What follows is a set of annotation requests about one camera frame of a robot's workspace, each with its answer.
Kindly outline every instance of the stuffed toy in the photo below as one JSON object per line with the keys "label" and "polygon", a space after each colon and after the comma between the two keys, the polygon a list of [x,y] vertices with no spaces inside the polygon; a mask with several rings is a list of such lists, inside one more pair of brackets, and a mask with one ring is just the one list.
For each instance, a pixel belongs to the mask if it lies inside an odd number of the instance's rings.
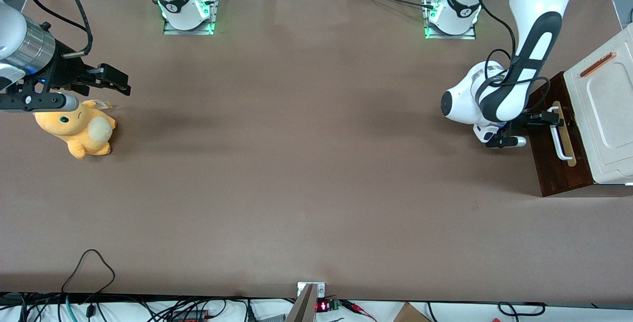
{"label": "stuffed toy", "polygon": [[100,108],[112,108],[107,102],[84,101],[72,112],[36,112],[33,115],[43,130],[68,144],[73,157],[83,160],[86,154],[108,155],[108,140],[117,122]]}

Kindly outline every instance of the white container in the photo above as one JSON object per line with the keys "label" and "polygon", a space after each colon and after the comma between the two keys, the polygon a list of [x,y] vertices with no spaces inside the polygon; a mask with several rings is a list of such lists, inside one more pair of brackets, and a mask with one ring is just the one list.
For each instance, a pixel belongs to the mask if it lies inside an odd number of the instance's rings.
{"label": "white container", "polygon": [[[565,72],[591,174],[601,184],[633,184],[632,50],[630,24]],[[606,56],[610,60],[581,77]]]}

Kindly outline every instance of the brown table surface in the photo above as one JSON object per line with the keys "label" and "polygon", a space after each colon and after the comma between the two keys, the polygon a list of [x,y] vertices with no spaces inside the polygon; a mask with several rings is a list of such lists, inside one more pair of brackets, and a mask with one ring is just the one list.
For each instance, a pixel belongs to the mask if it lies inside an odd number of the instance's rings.
{"label": "brown table surface", "polygon": [[[388,0],[222,0],[214,36],[179,37],[151,0],[82,2],[86,63],[133,94],[92,90],[120,130],[84,161],[0,114],[0,290],[58,291],[97,248],[108,292],[291,297],[312,280],[355,299],[633,302],[630,198],[538,198],[529,148],[488,150],[441,115],[509,48],[487,15],[476,41],[425,40],[420,11]],[[546,76],[619,31],[609,0],[571,0],[564,24]],[[69,290],[107,279],[91,256]]]}

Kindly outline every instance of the drawer handle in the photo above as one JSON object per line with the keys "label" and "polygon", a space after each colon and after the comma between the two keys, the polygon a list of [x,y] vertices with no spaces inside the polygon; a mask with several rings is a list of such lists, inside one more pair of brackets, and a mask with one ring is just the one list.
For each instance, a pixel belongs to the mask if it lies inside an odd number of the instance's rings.
{"label": "drawer handle", "polygon": [[[548,108],[548,112],[554,112],[555,110],[560,109],[559,106],[551,106],[550,108]],[[556,156],[558,158],[560,158],[563,161],[572,161],[574,160],[574,157],[570,157],[565,155],[565,152],[563,151],[563,146],[560,143],[560,135],[558,134],[558,127],[557,126],[549,126],[549,130],[552,133],[552,140],[554,141],[554,148],[556,148]]]}

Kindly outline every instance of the metal mounting plate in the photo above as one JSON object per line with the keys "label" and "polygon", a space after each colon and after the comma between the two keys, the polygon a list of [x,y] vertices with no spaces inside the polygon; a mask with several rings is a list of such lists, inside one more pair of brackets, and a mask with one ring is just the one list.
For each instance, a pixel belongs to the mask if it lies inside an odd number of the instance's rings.
{"label": "metal mounting plate", "polygon": [[317,287],[317,292],[318,292],[318,298],[319,299],[323,299],[323,297],[325,297],[325,283],[317,283],[317,282],[312,282],[312,281],[301,281],[297,283],[297,297],[299,297],[299,295],[301,295],[301,292],[303,291],[303,288],[307,285],[307,284],[316,284]]}
{"label": "metal mounting plate", "polygon": [[[430,0],[422,0],[422,4],[431,4],[436,6],[434,2]],[[457,39],[457,40],[475,40],[477,38],[477,34],[475,33],[475,25],[470,25],[470,29],[466,31],[466,33],[459,35],[451,35],[446,34],[443,31],[439,30],[439,28],[429,22],[429,17],[432,12],[436,11],[436,9],[422,9],[422,16],[424,18],[424,37],[426,39]]]}
{"label": "metal mounting plate", "polygon": [[167,20],[163,26],[163,34],[165,35],[213,35],[215,31],[215,17],[218,14],[218,0],[210,0],[212,4],[209,5],[209,18],[200,23],[197,27],[190,30],[179,30],[172,27]]}

